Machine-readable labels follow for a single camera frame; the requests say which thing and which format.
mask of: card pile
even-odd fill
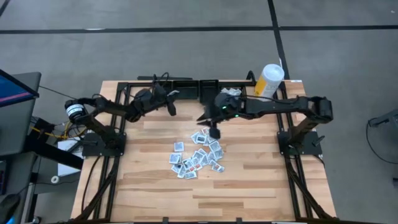
[[[177,173],[178,178],[194,179],[197,177],[197,171],[207,165],[211,165],[211,169],[216,172],[223,172],[224,167],[218,161],[223,158],[224,152],[217,139],[209,136],[209,129],[203,128],[191,136],[195,144],[203,144],[210,148],[210,152],[200,148],[196,150],[192,157],[183,159],[184,151],[183,142],[174,143],[174,153],[171,153],[169,163],[173,164],[171,170]]]

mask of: white bottle cap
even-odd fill
[[[284,70],[279,65],[276,64],[266,65],[262,70],[262,73],[266,79],[274,82],[279,82],[283,80],[285,77]]]

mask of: plastic bottle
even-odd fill
[[[261,72],[256,87],[254,87],[254,95],[272,98],[284,77],[285,72],[279,65],[266,65]]]

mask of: computer screen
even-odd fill
[[[39,97],[39,94],[13,76],[0,70],[0,107]]]

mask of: wooden table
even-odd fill
[[[101,94],[113,100],[117,84],[118,81],[103,82]],[[285,84],[289,98],[305,94],[303,83],[286,81]],[[131,94],[140,89],[132,88]],[[247,91],[250,94],[253,87],[247,87]],[[206,166],[198,171],[197,179],[185,180],[178,179],[170,170],[169,155],[174,150],[174,142],[184,142],[183,158],[202,147],[195,145],[190,136],[202,128],[195,120],[203,113],[203,107],[197,100],[179,100],[175,106],[174,117],[162,108],[136,123],[126,123],[126,152],[120,160],[112,222],[160,222],[162,217],[180,222],[234,221],[236,217],[245,221],[294,220],[285,163],[276,138],[276,115],[251,121],[235,118],[221,123],[220,144],[225,155],[220,164],[225,166],[225,171],[217,173]],[[304,119],[304,115],[297,113],[292,117],[295,124]],[[111,115],[100,114],[97,119],[109,124]],[[72,218],[80,214],[83,191],[94,160],[94,157],[85,159]],[[97,191],[102,161],[101,158],[94,169],[85,206]],[[334,216],[323,165],[313,156],[302,156],[302,161],[309,191],[325,211]],[[305,217],[299,189],[297,193],[300,212]],[[104,217],[107,197],[106,192],[99,217]]]

